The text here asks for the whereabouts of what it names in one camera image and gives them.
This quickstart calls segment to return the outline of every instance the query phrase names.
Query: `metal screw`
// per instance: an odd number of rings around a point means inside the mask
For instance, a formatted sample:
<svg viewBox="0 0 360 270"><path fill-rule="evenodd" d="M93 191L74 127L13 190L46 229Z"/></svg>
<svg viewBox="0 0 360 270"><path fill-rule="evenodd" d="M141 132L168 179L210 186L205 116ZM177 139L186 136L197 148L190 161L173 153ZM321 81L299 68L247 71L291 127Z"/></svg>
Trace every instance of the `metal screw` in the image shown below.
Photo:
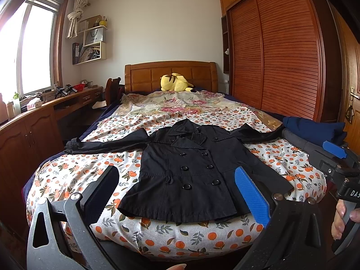
<svg viewBox="0 0 360 270"><path fill-rule="evenodd" d="M277 201L282 201L284 199L284 196L280 193L275 193L274 194L274 199Z"/></svg>
<svg viewBox="0 0 360 270"><path fill-rule="evenodd" d="M80 194L79 193L74 193L74 194L71 194L70 196L70 199L71 200L77 200L80 198Z"/></svg>
<svg viewBox="0 0 360 270"><path fill-rule="evenodd" d="M309 203L309 204L311 204L311 205L315 205L315 204L316 204L316 201L315 201L314 198L309 197L309 198L307 198L307 203Z"/></svg>
<svg viewBox="0 0 360 270"><path fill-rule="evenodd" d="M38 204L44 204L46 202L46 197L41 197L39 201L37 201Z"/></svg>

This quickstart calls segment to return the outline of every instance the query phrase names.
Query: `red-brown wooden slats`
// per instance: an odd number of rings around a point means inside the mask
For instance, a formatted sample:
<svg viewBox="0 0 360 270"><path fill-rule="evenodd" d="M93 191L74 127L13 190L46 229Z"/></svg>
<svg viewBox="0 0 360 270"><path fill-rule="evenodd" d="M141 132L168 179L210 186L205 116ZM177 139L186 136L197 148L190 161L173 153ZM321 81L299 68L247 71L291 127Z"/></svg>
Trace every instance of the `red-brown wooden slats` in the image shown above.
<svg viewBox="0 0 360 270"><path fill-rule="evenodd" d="M257 6L264 62L261 109L312 119L319 62L307 0L257 0ZM241 99L237 94L243 92L235 86L236 97Z"/></svg>
<svg viewBox="0 0 360 270"><path fill-rule="evenodd" d="M254 0L244 0L231 11L234 45L233 95L260 109L262 93L260 25Z"/></svg>

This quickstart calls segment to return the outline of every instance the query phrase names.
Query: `window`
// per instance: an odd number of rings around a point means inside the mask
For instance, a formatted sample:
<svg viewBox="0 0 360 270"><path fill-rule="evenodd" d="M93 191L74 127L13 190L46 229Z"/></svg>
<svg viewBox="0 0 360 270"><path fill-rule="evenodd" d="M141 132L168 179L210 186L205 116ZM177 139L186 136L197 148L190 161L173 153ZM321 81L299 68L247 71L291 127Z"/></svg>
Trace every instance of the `window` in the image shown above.
<svg viewBox="0 0 360 270"><path fill-rule="evenodd" d="M63 0L26 0L0 31L4 102L52 88L55 22Z"/></svg>

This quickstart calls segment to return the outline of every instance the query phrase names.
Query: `cabinet handle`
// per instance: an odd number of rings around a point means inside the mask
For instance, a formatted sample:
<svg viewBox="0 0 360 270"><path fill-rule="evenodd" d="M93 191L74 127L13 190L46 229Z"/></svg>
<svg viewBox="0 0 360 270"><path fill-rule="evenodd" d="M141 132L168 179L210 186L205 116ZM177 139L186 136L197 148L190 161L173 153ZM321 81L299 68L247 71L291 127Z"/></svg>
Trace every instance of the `cabinet handle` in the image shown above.
<svg viewBox="0 0 360 270"><path fill-rule="evenodd" d="M35 144L35 139L34 139L34 136L33 136L31 131L30 131L30 135L31 135L31 138L32 138L32 143Z"/></svg>
<svg viewBox="0 0 360 270"><path fill-rule="evenodd" d="M27 141L29 142L29 147L31 147L29 137L27 135L25 135L25 137L26 137Z"/></svg>

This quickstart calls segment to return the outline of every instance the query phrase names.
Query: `human hand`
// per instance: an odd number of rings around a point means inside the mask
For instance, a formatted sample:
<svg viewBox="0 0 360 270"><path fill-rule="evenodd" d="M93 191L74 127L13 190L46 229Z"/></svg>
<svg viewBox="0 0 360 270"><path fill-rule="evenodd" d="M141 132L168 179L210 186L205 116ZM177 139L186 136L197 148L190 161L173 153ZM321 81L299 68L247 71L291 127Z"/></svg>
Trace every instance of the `human hand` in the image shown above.
<svg viewBox="0 0 360 270"><path fill-rule="evenodd" d="M175 266L168 268L168 270L184 270L185 267L186 267L186 264L179 264L179 265L175 265Z"/></svg>
<svg viewBox="0 0 360 270"><path fill-rule="evenodd" d="M336 205L336 213L334 217L334 222L331 226L331 234L334 239L341 239L341 235L345 229L345 223L342 220L346 212L346 207L343 200L339 200ZM353 210L350 213L350 219L356 223L360 223L360 208Z"/></svg>

